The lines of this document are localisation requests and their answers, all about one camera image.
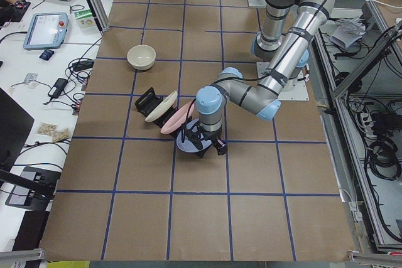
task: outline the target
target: pink plate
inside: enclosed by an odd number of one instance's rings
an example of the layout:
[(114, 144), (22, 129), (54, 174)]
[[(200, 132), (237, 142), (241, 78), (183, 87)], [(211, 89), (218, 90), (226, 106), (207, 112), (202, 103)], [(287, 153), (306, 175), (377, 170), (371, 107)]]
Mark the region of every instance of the pink plate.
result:
[[(177, 130), (184, 122), (186, 121), (186, 116), (187, 116), (187, 111), (188, 108), (190, 107), (191, 102), (188, 102), (185, 104), (182, 108), (178, 109), (175, 114), (172, 115), (171, 118), (163, 125), (161, 128), (161, 133), (162, 134), (169, 134), (172, 133), (173, 131)], [(194, 111), (194, 103), (190, 108), (190, 112), (188, 113), (188, 116), (190, 117)]]

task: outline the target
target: blue tape grid line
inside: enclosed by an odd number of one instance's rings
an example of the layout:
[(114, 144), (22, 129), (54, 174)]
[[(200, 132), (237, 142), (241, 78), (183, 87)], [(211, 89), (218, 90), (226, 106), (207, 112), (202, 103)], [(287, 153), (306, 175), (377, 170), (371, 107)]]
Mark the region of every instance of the blue tape grid line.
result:
[[(120, 140), (124, 139), (126, 141), (174, 141), (174, 138), (151, 138), (151, 137), (105, 137), (105, 136), (73, 136), (74, 139), (114, 139)], [(325, 141), (258, 141), (258, 140), (232, 140), (226, 139), (226, 142), (234, 143), (234, 144), (327, 144)]]
[(323, 193), (250, 193), (219, 191), (127, 191), (127, 190), (66, 190), (58, 189), (57, 193), (80, 194), (139, 194), (139, 195), (190, 195), (190, 196), (285, 196), (285, 197), (340, 197), (339, 194)]
[(293, 241), (293, 234), (291, 232), (291, 223), (290, 223), (290, 216), (289, 216), (288, 200), (286, 199), (285, 181), (283, 179), (283, 171), (282, 171), (282, 164), (281, 164), (281, 154), (280, 154), (280, 150), (279, 150), (278, 135), (276, 133), (275, 118), (272, 120), (272, 123), (273, 123), (273, 128), (274, 128), (274, 137), (275, 137), (275, 145), (276, 145), (276, 157), (278, 157), (278, 166), (279, 166), (279, 172), (280, 172), (280, 176), (281, 176), (283, 202), (285, 203), (286, 221), (288, 223), (288, 231), (289, 231), (291, 253), (292, 253), (292, 256), (293, 256), (293, 260), (296, 261), (297, 256), (296, 256), (296, 250), (295, 250), (295, 243)]
[[(220, 17), (220, 51), (221, 51), (221, 60), (222, 60), (222, 70), (225, 68), (225, 48), (224, 48), (224, 35), (223, 35), (223, 13), (222, 13), (222, 0), (219, 0), (219, 17)], [(227, 137), (227, 112), (226, 108), (224, 108), (224, 120), (225, 120), (225, 137)], [(229, 172), (229, 154), (225, 154), (226, 160), (226, 189), (227, 189), (227, 221), (228, 221), (228, 229), (229, 229), (229, 252), (231, 255), (231, 260), (234, 260), (233, 254), (233, 234), (232, 234), (232, 208), (231, 208), (231, 180), (230, 180), (230, 172)]]
[[(186, 15), (186, 0), (184, 0), (184, 7), (183, 7), (183, 19), (182, 19), (182, 40), (180, 45), (180, 62), (179, 62), (179, 71), (178, 71), (178, 87), (177, 87), (177, 104), (180, 104), (180, 87), (181, 87), (181, 80), (182, 80), (182, 66), (183, 66), (183, 44), (184, 44), (184, 22), (185, 22), (185, 15)], [(173, 208), (173, 190), (175, 185), (175, 165), (176, 165), (176, 151), (177, 148), (174, 145), (173, 147), (173, 162), (171, 167), (171, 181), (170, 181), (170, 198), (169, 198), (169, 218), (168, 218), (168, 238), (166, 244), (166, 260), (170, 259), (170, 235), (171, 235), (171, 216), (172, 216), (172, 208)]]
[[(148, 5), (147, 10), (146, 10), (144, 28), (145, 28), (146, 20), (147, 20), (147, 17), (148, 17), (148, 12), (149, 12), (149, 5)], [(144, 38), (144, 31), (143, 31), (142, 36), (141, 36), (141, 44), (143, 42), (143, 38)], [(123, 134), (122, 141), (121, 141), (119, 161), (117, 163), (116, 175), (115, 175), (115, 178), (114, 178), (114, 186), (113, 186), (113, 191), (112, 191), (111, 205), (109, 207), (109, 215), (108, 215), (108, 218), (107, 218), (104, 242), (103, 242), (103, 247), (102, 247), (102, 255), (100, 257), (101, 260), (104, 260), (105, 253), (106, 253), (107, 239), (108, 239), (108, 236), (109, 236), (109, 229), (110, 229), (110, 226), (111, 226), (112, 212), (113, 212), (113, 206), (114, 206), (114, 197), (116, 195), (115, 192), (116, 192), (116, 188), (117, 188), (117, 181), (119, 179), (119, 172), (120, 172), (120, 166), (121, 166), (121, 161), (122, 161), (125, 137), (126, 137), (126, 134), (127, 134), (127, 129), (128, 129), (128, 124), (129, 124), (131, 106), (133, 104), (133, 94), (134, 94), (134, 86), (135, 86), (135, 83), (136, 83), (136, 79), (137, 79), (137, 71), (134, 74), (133, 85), (131, 87), (131, 95), (130, 95), (130, 101), (129, 101), (129, 107), (128, 107), (128, 111), (127, 111), (127, 116), (126, 116), (126, 124), (124, 125), (124, 134)]]

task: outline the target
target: black power strip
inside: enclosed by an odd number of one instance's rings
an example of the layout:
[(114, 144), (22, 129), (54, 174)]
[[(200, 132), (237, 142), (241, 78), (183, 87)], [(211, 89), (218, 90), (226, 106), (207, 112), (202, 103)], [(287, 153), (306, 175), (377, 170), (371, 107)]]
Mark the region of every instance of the black power strip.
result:
[(392, 130), (402, 130), (402, 115), (373, 113), (371, 117), (375, 135), (384, 135)]

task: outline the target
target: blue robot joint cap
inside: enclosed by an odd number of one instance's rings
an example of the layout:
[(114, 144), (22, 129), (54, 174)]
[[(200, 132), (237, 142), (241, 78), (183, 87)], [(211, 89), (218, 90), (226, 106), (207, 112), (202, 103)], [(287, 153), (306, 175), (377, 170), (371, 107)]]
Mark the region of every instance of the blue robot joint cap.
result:
[(197, 92), (195, 99), (197, 110), (204, 115), (217, 112), (222, 105), (222, 95), (219, 90), (213, 86), (201, 88)]
[(242, 73), (234, 67), (226, 67), (225, 69), (223, 69), (223, 71), (220, 73), (220, 75), (222, 75), (224, 73), (230, 73), (232, 75), (237, 76), (238, 78), (243, 78)]

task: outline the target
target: white cable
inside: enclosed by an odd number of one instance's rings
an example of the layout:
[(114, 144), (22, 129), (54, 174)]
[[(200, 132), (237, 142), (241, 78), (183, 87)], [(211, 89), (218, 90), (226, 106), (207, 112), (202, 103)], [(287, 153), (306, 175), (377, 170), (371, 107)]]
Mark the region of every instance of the white cable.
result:
[(351, 201), (355, 201), (355, 200), (353, 200), (353, 197), (350, 195), (350, 193), (347, 190), (345, 190), (344, 188), (340, 188), (339, 190), (343, 191), (349, 197), (349, 199)]
[(383, 6), (389, 6), (391, 8), (395, 8), (395, 9), (402, 9), (402, 6), (392, 6), (392, 5), (388, 4), (388, 3), (382, 3), (381, 1), (378, 1), (378, 0), (365, 0), (365, 1), (367, 1), (367, 2), (372, 1), (374, 3), (382, 4)]

